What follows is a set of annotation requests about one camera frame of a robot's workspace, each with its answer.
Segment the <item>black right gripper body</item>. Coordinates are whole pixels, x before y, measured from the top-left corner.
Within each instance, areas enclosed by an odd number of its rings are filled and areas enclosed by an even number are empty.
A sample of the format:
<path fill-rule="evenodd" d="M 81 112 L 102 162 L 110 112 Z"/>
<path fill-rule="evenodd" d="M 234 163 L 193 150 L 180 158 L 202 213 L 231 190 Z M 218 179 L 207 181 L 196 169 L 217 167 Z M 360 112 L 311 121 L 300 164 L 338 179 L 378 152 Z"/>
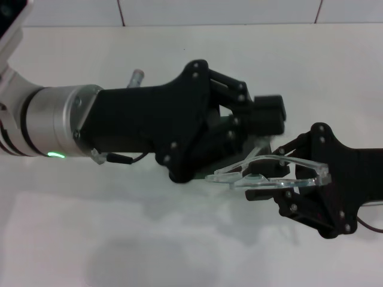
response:
<path fill-rule="evenodd" d="M 341 234 L 355 233 L 358 225 L 381 233 L 362 220 L 358 211 L 362 205 L 382 200 L 382 149 L 353 149 L 342 144 L 332 129 L 315 123 L 310 131 L 311 158 L 329 168 L 331 183 L 321 187 L 300 188 L 300 194 L 318 198 L 336 221 Z"/>

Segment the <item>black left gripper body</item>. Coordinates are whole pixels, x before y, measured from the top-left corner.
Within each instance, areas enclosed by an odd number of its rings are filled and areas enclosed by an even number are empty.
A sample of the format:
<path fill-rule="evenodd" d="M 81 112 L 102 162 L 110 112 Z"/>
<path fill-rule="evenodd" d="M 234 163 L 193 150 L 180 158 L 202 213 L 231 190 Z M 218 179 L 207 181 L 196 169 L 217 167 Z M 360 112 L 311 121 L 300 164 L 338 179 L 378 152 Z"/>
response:
<path fill-rule="evenodd" d="M 209 72 L 207 61 L 194 60 L 164 85 L 100 91 L 82 140 L 99 152 L 153 152 L 174 182 L 190 181 L 221 160 L 208 139 Z"/>

